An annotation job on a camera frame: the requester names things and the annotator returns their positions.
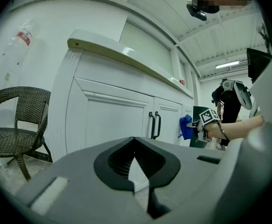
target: black cabinet handle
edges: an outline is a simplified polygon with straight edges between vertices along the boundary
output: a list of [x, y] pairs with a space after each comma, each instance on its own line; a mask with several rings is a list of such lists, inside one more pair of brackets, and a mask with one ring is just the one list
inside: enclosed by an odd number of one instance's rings
[[157, 137], [159, 137], [160, 135], [160, 122], [161, 122], [161, 117], [159, 115], [159, 113], [156, 111], [155, 112], [155, 116], [159, 116], [159, 127], [158, 127], [158, 135], [157, 136], [154, 136], [153, 139], [156, 139]]
[[155, 117], [153, 116], [153, 113], [151, 111], [149, 112], [149, 117], [153, 118], [153, 127], [151, 128], [151, 139], [153, 139], [153, 136], [154, 136], [154, 126], [155, 126]]

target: wicker chair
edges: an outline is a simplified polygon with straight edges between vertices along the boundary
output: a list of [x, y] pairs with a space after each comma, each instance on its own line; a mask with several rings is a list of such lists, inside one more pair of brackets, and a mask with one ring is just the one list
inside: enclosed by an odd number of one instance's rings
[[[43, 133], [47, 127], [48, 116], [43, 119], [45, 104], [49, 104], [50, 92], [33, 87], [12, 87], [0, 90], [0, 104], [18, 97], [14, 128], [0, 128], [0, 157], [14, 157], [28, 181], [29, 172], [23, 155], [29, 155], [44, 145], [51, 161], [51, 153], [44, 141]], [[37, 132], [18, 129], [18, 121], [38, 124]]]

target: white countertop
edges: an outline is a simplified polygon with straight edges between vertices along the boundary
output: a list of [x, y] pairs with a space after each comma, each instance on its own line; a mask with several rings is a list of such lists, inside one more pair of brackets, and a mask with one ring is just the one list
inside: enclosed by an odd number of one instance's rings
[[113, 39], [77, 29], [71, 34], [67, 44], [69, 48], [83, 49], [133, 66], [194, 98], [193, 93], [158, 64]]

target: white ceiling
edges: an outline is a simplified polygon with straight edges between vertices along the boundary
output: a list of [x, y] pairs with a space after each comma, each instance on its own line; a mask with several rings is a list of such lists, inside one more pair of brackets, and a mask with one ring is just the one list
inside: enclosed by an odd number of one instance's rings
[[222, 72], [215, 69], [227, 61], [246, 60], [245, 49], [265, 50], [264, 40], [256, 29], [262, 17], [256, 2], [238, 10], [208, 14], [207, 21], [192, 17], [186, 0], [122, 0], [140, 9], [164, 26], [175, 38], [201, 77]]

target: floor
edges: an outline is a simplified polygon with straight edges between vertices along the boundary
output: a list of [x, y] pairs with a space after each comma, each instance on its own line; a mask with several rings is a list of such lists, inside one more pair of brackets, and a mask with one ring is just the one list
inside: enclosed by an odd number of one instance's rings
[[[217, 140], [213, 139], [205, 148], [216, 149]], [[52, 163], [37, 160], [28, 156], [24, 156], [27, 169], [33, 178], [38, 172], [49, 168]], [[0, 166], [0, 186], [6, 191], [15, 195], [17, 191], [26, 183], [26, 180], [16, 162], [11, 160], [6, 168]], [[135, 193], [135, 199], [139, 202], [141, 207], [146, 210], [148, 204], [148, 188], [142, 189]]]

